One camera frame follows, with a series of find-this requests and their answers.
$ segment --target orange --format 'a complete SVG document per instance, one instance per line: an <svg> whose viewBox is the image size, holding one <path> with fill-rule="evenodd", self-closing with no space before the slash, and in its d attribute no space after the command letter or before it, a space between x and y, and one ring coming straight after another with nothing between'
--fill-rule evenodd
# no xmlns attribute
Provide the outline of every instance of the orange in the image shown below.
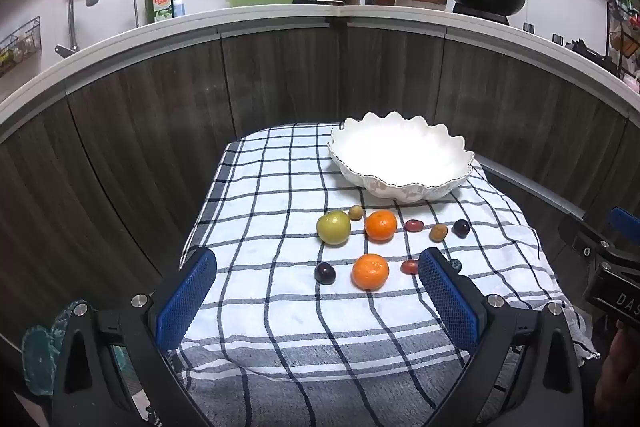
<svg viewBox="0 0 640 427"><path fill-rule="evenodd" d="M386 241L396 233L398 220L389 210L377 210L369 214L364 222L367 235L374 241Z"/></svg>
<svg viewBox="0 0 640 427"><path fill-rule="evenodd" d="M361 290L382 288L389 277L386 259L377 253L366 253L358 257L351 270L351 280Z"/></svg>

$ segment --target human hand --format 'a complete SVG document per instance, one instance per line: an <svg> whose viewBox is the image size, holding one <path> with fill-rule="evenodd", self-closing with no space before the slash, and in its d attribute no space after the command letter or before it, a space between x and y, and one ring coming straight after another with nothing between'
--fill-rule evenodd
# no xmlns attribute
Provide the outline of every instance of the human hand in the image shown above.
<svg viewBox="0 0 640 427"><path fill-rule="evenodd" d="M616 326L618 333L602 364L593 399L598 413L609 413L630 399L640 400L640 333L621 321Z"/></svg>

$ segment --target white and black plaid cloth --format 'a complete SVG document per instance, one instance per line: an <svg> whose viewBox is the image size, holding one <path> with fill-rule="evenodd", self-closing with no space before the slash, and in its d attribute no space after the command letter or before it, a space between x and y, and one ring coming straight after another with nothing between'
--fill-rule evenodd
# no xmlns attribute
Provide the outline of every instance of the white and black plaid cloth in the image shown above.
<svg viewBox="0 0 640 427"><path fill-rule="evenodd" d="M452 345L419 279L399 267L434 246L435 223L461 218L471 232L449 233L439 247L462 262L462 274L512 306L562 303L578 359L596 356L535 230L478 163L442 200L380 200L347 182L329 158L333 126L270 128L229 144L188 239L182 263L199 246L218 260L178 352L183 383L214 425L422 425L468 354ZM394 237L372 243L360 220L344 245L324 245L318 217L354 204L396 214ZM405 232L408 219L423 221L424 231ZM390 266L376 292L351 283L353 263L368 252ZM314 279L320 261L335 267L333 285Z"/></svg>

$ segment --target white bowl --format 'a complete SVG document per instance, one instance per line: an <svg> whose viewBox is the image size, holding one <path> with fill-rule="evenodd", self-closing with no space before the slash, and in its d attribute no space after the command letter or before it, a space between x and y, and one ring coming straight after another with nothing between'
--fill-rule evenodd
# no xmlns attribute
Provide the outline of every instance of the white bowl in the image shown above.
<svg viewBox="0 0 640 427"><path fill-rule="evenodd" d="M442 198L465 182L474 160L465 139L450 137L445 125L431 126L421 116L405 120L396 112L347 118L343 129L332 129L327 145L347 181L402 203Z"/></svg>

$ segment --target metal rack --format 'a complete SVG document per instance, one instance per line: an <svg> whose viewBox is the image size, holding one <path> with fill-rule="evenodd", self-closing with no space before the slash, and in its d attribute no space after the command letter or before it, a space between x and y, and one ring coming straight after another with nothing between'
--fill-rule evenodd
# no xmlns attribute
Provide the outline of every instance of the metal rack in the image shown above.
<svg viewBox="0 0 640 427"><path fill-rule="evenodd" d="M33 57L41 48L40 17L36 17L0 42L0 77Z"/></svg>
<svg viewBox="0 0 640 427"><path fill-rule="evenodd" d="M622 78L625 73L631 74L630 71L623 67L622 56L625 55L626 58L631 58L640 49L640 29L634 30L628 22L635 15L638 15L638 11L633 8L629 9L620 0L607 1L607 44L605 49L607 50L607 55L609 55L610 48L618 52L619 78ZM612 37L614 39L620 38L618 49L612 44Z"/></svg>

